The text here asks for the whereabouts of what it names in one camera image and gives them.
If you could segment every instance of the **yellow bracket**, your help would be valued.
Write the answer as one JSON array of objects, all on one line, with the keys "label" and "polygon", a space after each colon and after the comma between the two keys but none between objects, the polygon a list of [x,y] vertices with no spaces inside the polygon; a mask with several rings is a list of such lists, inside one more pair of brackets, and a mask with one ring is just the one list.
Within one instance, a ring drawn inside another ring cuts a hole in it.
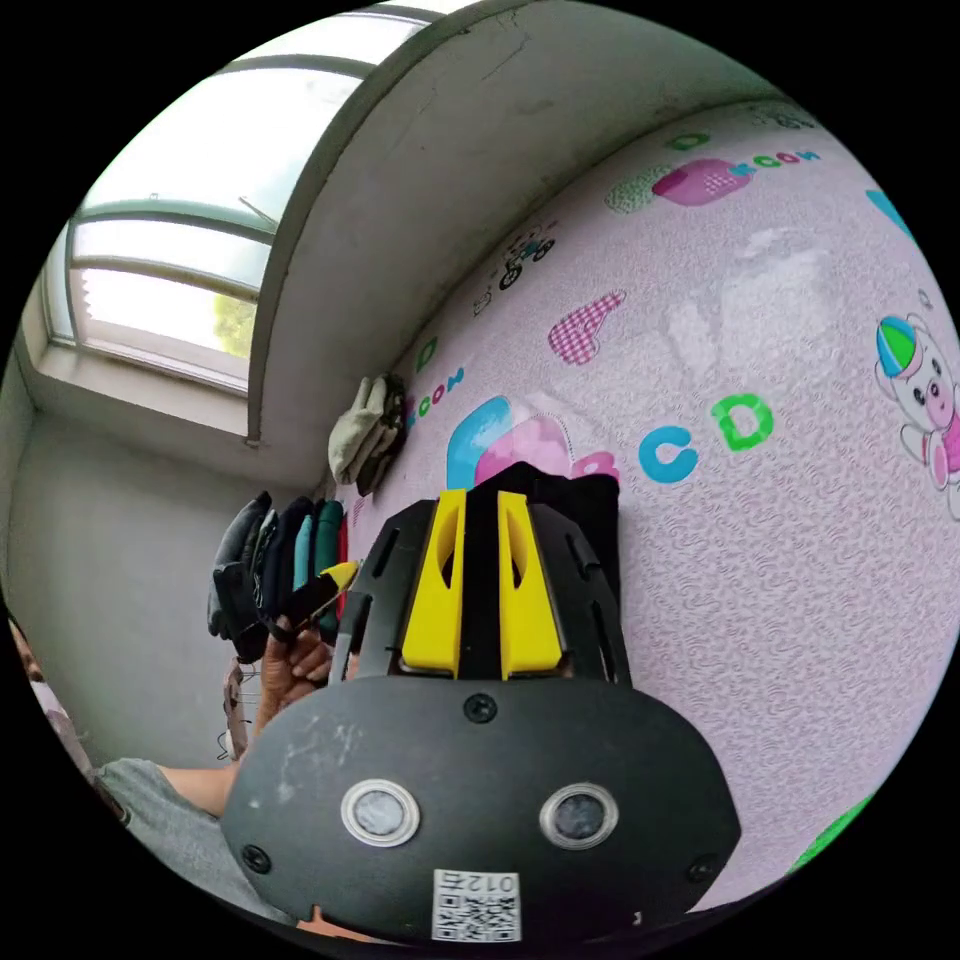
[{"label": "yellow bracket", "polygon": [[[514,673],[553,670],[562,649],[543,578],[527,498],[497,495],[500,537],[500,666],[503,679]],[[519,583],[514,585],[514,565]]]},{"label": "yellow bracket", "polygon": [[[402,647],[408,667],[449,671],[454,677],[460,666],[466,509],[466,490],[440,494]],[[453,564],[447,586],[443,568],[451,555]]]}]

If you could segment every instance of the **hat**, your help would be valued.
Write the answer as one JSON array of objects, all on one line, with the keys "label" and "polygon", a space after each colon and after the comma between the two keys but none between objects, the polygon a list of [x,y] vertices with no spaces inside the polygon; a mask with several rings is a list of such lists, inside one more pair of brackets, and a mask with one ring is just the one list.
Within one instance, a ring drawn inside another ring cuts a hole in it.
[{"label": "hat", "polygon": [[888,377],[900,376],[916,356],[916,331],[900,317],[884,317],[877,327],[877,353],[883,372]]}]

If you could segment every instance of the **hand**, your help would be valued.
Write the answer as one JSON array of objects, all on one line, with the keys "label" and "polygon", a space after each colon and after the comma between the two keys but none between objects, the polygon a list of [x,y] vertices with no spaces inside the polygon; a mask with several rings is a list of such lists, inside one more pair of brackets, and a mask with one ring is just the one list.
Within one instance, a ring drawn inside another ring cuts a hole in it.
[{"label": "hand", "polygon": [[[286,617],[280,617],[277,625],[284,630],[291,629]],[[313,693],[329,676],[332,663],[332,652],[316,630],[303,630],[296,641],[289,644],[271,636],[260,665],[263,696],[283,709]]]}]

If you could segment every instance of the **letter c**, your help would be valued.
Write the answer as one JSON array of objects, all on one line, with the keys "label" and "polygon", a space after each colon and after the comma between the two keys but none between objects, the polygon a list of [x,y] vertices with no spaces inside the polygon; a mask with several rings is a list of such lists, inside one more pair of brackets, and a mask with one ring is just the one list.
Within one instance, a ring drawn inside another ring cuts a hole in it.
[{"label": "letter c", "polygon": [[681,450],[673,460],[664,462],[657,451],[665,443],[686,447],[690,443],[690,431],[683,427],[657,427],[651,430],[640,443],[639,459],[643,472],[654,483],[679,483],[693,473],[700,459],[696,450]]}]

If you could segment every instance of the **camera lens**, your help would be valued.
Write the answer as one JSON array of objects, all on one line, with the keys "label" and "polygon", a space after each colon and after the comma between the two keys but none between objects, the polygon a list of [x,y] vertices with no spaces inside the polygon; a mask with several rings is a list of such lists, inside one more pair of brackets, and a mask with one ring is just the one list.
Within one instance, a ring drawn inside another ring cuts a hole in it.
[{"label": "camera lens", "polygon": [[340,816],[350,834],[373,847],[398,847],[420,826],[409,791],[389,780],[363,780],[344,794]]},{"label": "camera lens", "polygon": [[540,829],[554,846],[587,850],[602,843],[619,819],[616,801],[594,783],[562,787],[540,810]]}]

